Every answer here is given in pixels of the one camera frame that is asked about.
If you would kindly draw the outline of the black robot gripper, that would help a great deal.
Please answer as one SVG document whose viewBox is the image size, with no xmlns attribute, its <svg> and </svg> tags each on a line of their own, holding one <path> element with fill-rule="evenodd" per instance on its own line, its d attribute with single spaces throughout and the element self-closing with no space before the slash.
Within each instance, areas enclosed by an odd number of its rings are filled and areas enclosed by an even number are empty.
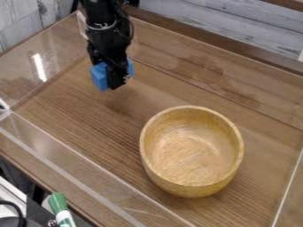
<svg viewBox="0 0 303 227">
<path fill-rule="evenodd" d="M 133 25 L 129 20 L 109 23 L 87 21 L 88 55 L 92 65 L 105 62 L 108 86 L 116 90 L 127 83 L 127 49 L 133 37 Z"/>
</svg>

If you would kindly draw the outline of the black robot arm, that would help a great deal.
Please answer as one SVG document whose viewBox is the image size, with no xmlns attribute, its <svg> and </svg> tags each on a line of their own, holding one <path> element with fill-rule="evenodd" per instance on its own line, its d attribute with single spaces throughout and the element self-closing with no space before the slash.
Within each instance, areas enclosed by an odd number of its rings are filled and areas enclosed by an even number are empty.
<svg viewBox="0 0 303 227">
<path fill-rule="evenodd" d="M 83 0 L 92 81 L 101 91 L 116 90 L 132 74 L 127 49 L 133 37 L 131 18 L 119 0 Z"/>
</svg>

